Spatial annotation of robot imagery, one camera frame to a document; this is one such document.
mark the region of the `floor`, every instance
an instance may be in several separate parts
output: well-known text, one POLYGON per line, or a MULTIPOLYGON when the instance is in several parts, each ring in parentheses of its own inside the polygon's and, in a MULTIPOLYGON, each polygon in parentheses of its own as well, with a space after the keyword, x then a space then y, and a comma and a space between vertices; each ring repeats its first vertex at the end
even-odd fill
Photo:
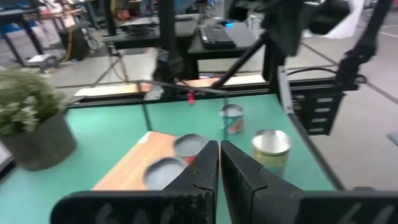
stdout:
MULTIPOLYGON (((320 65, 336 68, 335 65, 343 54, 358 39, 365 21, 366 16, 363 16, 352 38, 305 38, 300 55, 289 58, 287 68, 320 65)), ((35 29, 42 40, 56 41, 54 30, 48 30, 50 31, 47 35, 41 29, 35 29)), ((253 32, 258 35, 260 31, 254 29, 253 32)), ((33 56, 27 37, 23 33, 14 35, 13 41, 18 42, 21 52, 26 57, 33 56)), ((100 40, 101 34, 97 34, 97 38, 100 40)), ((264 49, 258 51, 243 66, 239 75, 258 74, 262 69, 263 52, 264 49)), ((396 52, 398 16, 391 14, 380 31, 377 56, 361 67, 361 73, 369 78, 370 84, 362 85, 359 91, 346 93, 330 136, 311 137, 348 189, 372 186, 380 190, 398 190, 398 178, 395 175, 398 170, 398 147, 386 138, 389 132, 398 130, 398 64, 394 61, 396 52)), ((144 54, 125 56, 130 79, 150 79, 155 68, 155 56, 155 49, 147 49, 144 54)), ((7 51, 5 43, 0 41, 0 65, 9 65, 10 58, 12 55, 7 51)), ((235 61, 236 59, 202 60, 199 69, 201 72, 225 71, 235 61)), ((106 86, 112 82, 120 82, 115 74, 115 71, 121 73, 120 63, 116 64, 115 70, 109 70, 110 63, 107 57, 86 58, 77 64, 60 68, 50 75, 50 80, 56 88, 73 96, 81 88, 91 87, 93 83, 106 86)), ((293 75, 290 79, 329 76, 329 73, 310 72, 293 75)))

